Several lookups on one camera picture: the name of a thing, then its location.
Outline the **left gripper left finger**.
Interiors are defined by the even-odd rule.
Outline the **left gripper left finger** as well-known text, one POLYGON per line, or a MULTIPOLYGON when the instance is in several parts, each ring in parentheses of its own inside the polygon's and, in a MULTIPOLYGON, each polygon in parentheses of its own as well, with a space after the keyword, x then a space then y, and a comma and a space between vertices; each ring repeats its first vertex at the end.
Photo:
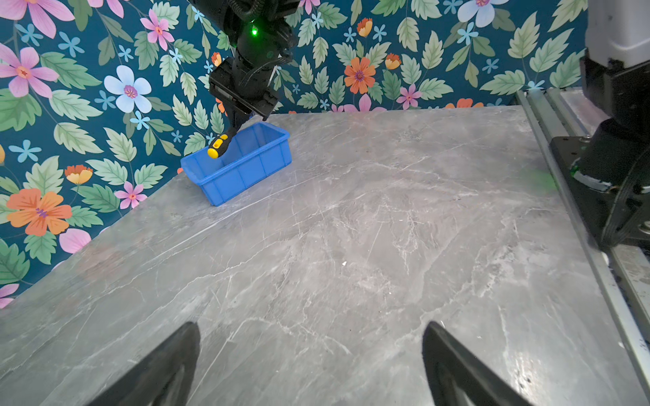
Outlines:
POLYGON ((188 321, 90 404, 186 405, 200 351, 199 326, 188 321))

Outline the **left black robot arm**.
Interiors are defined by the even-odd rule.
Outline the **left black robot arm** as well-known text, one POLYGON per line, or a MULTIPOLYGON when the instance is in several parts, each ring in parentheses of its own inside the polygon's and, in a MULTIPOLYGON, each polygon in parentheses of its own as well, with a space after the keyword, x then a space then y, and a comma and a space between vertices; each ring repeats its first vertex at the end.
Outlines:
MULTIPOLYGON (((649 1, 587 1, 585 98, 608 115, 594 135, 571 126, 573 110, 549 104, 558 89, 519 91, 544 159, 569 211, 609 312, 649 402, 649 306, 631 310, 615 281, 615 249, 649 244, 649 1)), ((186 322, 87 405, 187 405, 201 345, 186 322)), ((435 405, 532 405, 449 333, 430 321, 422 360, 435 405)))

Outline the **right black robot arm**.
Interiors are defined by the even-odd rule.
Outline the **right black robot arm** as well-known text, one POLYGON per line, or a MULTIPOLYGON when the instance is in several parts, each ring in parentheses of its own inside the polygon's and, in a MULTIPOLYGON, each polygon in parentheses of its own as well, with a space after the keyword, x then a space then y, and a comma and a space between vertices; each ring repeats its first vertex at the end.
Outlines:
POLYGON ((279 94, 273 77, 293 60, 298 38, 285 18, 298 10, 297 1, 197 0, 191 5, 228 37, 232 56, 214 64, 208 76, 210 93, 223 103, 235 135, 253 115, 268 119, 279 94))

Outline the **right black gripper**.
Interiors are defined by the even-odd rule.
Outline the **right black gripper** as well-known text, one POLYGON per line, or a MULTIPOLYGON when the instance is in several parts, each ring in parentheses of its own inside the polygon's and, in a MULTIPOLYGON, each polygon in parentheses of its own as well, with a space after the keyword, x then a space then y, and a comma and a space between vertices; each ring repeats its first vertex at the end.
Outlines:
POLYGON ((271 59, 258 67, 247 69, 239 57, 224 59, 209 74, 209 91, 223 103, 229 117, 228 134, 237 134, 252 117, 267 121, 274 112, 279 94, 270 84, 283 59, 271 59))

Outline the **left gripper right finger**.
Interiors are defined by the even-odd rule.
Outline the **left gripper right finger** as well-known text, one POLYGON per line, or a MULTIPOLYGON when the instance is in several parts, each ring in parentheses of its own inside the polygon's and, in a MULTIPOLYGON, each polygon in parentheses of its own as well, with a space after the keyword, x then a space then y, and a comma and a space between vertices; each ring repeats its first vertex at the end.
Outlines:
POLYGON ((422 354, 436 405, 529 404, 436 321, 424 331, 422 354))

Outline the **yellow black handled screwdriver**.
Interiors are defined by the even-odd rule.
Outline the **yellow black handled screwdriver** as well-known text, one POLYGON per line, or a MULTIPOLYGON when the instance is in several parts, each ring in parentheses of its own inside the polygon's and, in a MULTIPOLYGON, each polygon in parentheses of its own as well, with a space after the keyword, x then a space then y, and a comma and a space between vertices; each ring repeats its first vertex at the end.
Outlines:
POLYGON ((213 143, 208 146, 208 157, 211 157, 211 159, 218 159, 225 154, 237 133, 237 128, 231 127, 224 134, 216 137, 213 140, 213 143))

